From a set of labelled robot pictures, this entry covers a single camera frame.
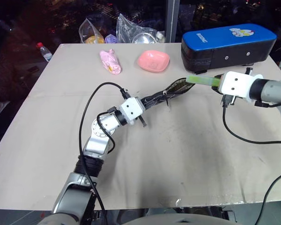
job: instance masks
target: yellow object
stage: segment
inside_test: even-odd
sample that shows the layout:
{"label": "yellow object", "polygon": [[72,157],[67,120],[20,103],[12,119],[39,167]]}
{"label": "yellow object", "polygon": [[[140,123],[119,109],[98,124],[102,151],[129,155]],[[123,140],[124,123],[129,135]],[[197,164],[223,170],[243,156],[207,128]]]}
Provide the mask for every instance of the yellow object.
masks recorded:
{"label": "yellow object", "polygon": [[86,39],[84,41],[84,43],[86,43],[86,44],[95,44],[95,43],[104,44],[105,41],[104,41],[103,37],[98,36],[97,37],[97,41],[96,41],[96,37],[95,36],[90,36],[88,39]]}

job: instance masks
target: pink bowl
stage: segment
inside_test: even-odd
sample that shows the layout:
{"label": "pink bowl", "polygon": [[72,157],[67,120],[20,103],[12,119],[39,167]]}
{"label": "pink bowl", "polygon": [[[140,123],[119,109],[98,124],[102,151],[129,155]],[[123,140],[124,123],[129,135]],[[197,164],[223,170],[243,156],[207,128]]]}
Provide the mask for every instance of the pink bowl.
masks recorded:
{"label": "pink bowl", "polygon": [[149,50],[144,51],[138,58],[137,64],[144,70],[160,73],[168,66],[170,57],[168,54]]}

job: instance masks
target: green object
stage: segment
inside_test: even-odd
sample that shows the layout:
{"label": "green object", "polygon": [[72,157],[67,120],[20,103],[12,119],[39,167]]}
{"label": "green object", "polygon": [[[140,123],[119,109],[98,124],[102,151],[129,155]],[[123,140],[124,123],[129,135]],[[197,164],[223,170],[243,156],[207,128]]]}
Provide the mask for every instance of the green object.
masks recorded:
{"label": "green object", "polygon": [[220,79],[219,78],[207,77],[207,76],[189,75],[186,78],[186,82],[188,82],[188,83],[198,83],[198,84],[214,86],[214,87],[220,86]]}

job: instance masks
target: bottle cap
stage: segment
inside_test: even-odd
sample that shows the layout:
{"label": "bottle cap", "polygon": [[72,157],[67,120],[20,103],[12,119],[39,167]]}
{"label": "bottle cap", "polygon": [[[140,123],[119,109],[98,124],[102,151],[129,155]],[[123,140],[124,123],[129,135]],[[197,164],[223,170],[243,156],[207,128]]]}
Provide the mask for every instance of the bottle cap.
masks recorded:
{"label": "bottle cap", "polygon": [[43,45],[43,43],[42,42],[39,42],[39,43],[37,43],[37,49],[40,49],[41,47],[43,47],[44,45]]}
{"label": "bottle cap", "polygon": [[156,37],[159,39],[159,40],[161,40],[161,39],[163,39],[164,38],[164,35],[161,33],[161,32],[157,32],[156,33]]}

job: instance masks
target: transparent plastic bag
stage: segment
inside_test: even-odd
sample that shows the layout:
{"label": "transparent plastic bag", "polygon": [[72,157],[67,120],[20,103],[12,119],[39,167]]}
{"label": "transparent plastic bag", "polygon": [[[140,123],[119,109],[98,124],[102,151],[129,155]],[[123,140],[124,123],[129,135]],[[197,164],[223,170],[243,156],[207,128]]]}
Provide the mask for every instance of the transparent plastic bag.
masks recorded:
{"label": "transparent plastic bag", "polygon": [[103,36],[88,19],[86,19],[79,27],[79,36],[81,43],[105,43]]}
{"label": "transparent plastic bag", "polygon": [[157,42],[156,33],[157,30],[149,27],[141,27],[129,20],[127,20],[122,14],[118,16],[117,21],[117,40],[118,43],[132,43],[132,40],[135,36],[147,33],[147,36],[152,36],[154,41],[152,43]]}

